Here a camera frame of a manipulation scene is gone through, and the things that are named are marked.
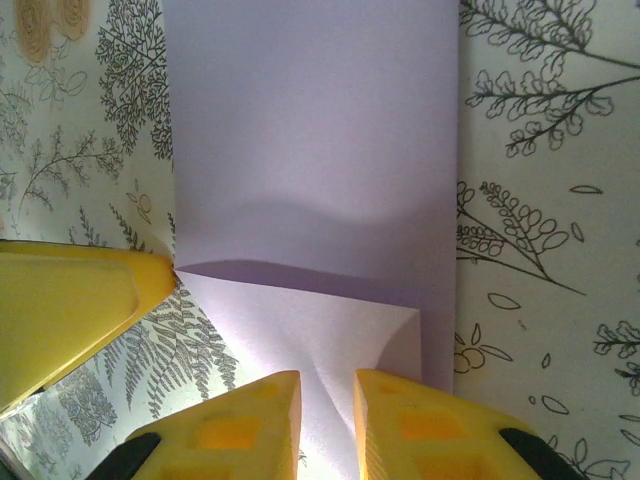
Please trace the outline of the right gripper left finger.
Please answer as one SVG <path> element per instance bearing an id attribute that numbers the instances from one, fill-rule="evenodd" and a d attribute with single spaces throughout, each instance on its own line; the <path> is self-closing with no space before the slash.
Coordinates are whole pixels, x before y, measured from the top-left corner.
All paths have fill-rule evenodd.
<path id="1" fill-rule="evenodd" d="M 300 373 L 282 371 L 139 428 L 102 477 L 295 479 L 300 431 Z"/>

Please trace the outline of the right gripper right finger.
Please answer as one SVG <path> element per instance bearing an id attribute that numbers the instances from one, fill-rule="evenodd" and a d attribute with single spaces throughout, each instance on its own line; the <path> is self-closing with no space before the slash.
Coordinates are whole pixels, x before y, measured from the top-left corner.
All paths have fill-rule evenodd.
<path id="1" fill-rule="evenodd" d="M 516 418 L 374 369 L 354 376 L 363 479 L 576 479 Z"/>

